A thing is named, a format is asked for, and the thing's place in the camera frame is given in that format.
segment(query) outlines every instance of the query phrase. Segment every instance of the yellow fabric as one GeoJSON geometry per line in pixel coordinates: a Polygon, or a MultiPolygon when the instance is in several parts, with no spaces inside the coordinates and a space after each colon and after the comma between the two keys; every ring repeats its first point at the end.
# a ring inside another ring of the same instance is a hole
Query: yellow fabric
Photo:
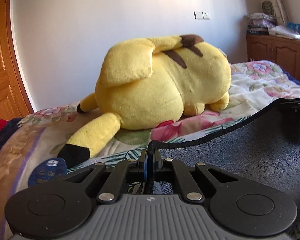
{"type": "Polygon", "coordinates": [[[84,112],[89,112],[94,109],[97,109],[99,106],[96,102],[96,96],[94,93],[88,95],[84,100],[80,103],[80,108],[84,112]]]}
{"type": "Polygon", "coordinates": [[[93,158],[119,131],[119,120],[115,114],[103,114],[81,127],[71,136],[67,144],[89,148],[90,158],[93,158]]]}
{"type": "Polygon", "coordinates": [[[120,127],[154,128],[179,120],[183,113],[201,114],[205,105],[214,111],[225,109],[231,84],[226,56],[200,37],[186,36],[133,39],[113,46],[103,62],[95,100],[90,95],[80,104],[83,111],[98,105],[105,114],[68,143],[95,154],[120,127]]]}

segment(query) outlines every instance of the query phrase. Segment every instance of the plush toy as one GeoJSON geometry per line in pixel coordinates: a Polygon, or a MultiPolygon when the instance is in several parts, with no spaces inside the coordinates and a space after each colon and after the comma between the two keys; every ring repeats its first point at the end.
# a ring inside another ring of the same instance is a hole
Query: plush toy
{"type": "Polygon", "coordinates": [[[95,92],[77,108],[99,107],[103,114],[80,128],[58,157],[73,167],[95,157],[120,128],[155,128],[201,114],[205,105],[221,111],[230,83],[226,56],[197,35],[120,42],[106,54],[95,92]]]}

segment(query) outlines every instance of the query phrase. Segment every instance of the metal pin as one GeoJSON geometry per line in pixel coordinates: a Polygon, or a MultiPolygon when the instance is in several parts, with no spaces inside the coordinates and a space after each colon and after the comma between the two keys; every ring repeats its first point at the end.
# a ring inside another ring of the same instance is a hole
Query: metal pin
{"type": "Polygon", "coordinates": [[[103,201],[111,201],[114,199],[114,195],[111,193],[101,193],[98,198],[103,201]]]}
{"type": "Polygon", "coordinates": [[[202,195],[198,192],[190,192],[187,194],[187,199],[192,200],[192,201],[198,201],[202,199],[202,195]]]}

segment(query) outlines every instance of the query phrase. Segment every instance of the brown stripe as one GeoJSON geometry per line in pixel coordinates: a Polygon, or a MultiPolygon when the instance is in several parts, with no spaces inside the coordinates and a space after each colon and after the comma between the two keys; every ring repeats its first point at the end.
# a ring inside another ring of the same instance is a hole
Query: brown stripe
{"type": "Polygon", "coordinates": [[[184,47],[189,47],[204,41],[203,38],[195,34],[181,35],[180,37],[184,47]]]}
{"type": "Polygon", "coordinates": [[[170,57],[172,60],[174,60],[176,63],[178,63],[181,67],[187,68],[186,63],[184,62],[182,57],[174,50],[166,50],[163,51],[163,53],[170,57]]]}
{"type": "Polygon", "coordinates": [[[197,54],[199,57],[203,57],[202,52],[195,46],[190,46],[187,47],[187,49],[191,50],[192,52],[194,52],[195,54],[197,54]]]}

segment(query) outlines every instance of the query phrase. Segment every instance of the purple stripe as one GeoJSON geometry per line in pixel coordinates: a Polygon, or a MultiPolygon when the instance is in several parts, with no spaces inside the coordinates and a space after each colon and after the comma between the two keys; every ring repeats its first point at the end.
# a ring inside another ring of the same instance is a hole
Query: purple stripe
{"type": "MultiPolygon", "coordinates": [[[[45,129],[46,129],[46,127],[44,127],[44,128],[42,129],[42,131],[40,131],[40,132],[38,133],[37,137],[36,137],[36,138],[34,139],[34,141],[33,141],[33,144],[32,144],[32,146],[31,146],[30,150],[29,150],[28,153],[27,153],[26,157],[23,159],[23,161],[22,161],[22,163],[21,163],[21,165],[20,165],[20,167],[19,167],[19,170],[18,170],[18,172],[17,172],[17,174],[16,174],[16,177],[15,177],[15,179],[14,179],[14,181],[13,181],[13,184],[12,184],[12,186],[11,186],[11,188],[10,188],[9,198],[10,198],[13,194],[16,193],[16,189],[17,189],[18,183],[19,183],[19,181],[20,181],[21,175],[22,175],[22,173],[23,173],[23,170],[25,169],[28,160],[30,159],[30,157],[31,157],[31,155],[33,154],[35,148],[37,147],[37,144],[38,144],[38,142],[39,142],[39,139],[40,139],[40,137],[41,137],[41,135],[42,135],[42,133],[43,133],[43,131],[44,131],[45,129]]],[[[1,222],[1,229],[0,229],[0,240],[4,240],[5,225],[6,225],[6,218],[5,218],[5,216],[3,215],[2,222],[1,222]]]]}

